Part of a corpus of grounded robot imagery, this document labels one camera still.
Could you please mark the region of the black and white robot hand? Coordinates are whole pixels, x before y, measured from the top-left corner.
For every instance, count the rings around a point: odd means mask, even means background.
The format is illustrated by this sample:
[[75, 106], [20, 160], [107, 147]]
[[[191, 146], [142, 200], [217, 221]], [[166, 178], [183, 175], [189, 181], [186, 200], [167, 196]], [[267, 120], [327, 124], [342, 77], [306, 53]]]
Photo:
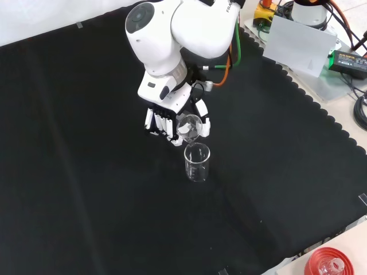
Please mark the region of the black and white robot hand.
[[147, 109], [145, 131], [153, 135], [162, 135], [174, 146], [189, 142], [179, 133], [178, 124], [184, 116], [198, 116], [202, 122], [199, 135], [207, 138], [210, 135], [210, 118], [205, 102], [202, 99], [204, 90], [184, 84], [180, 89], [169, 92], [160, 103], [151, 102]]

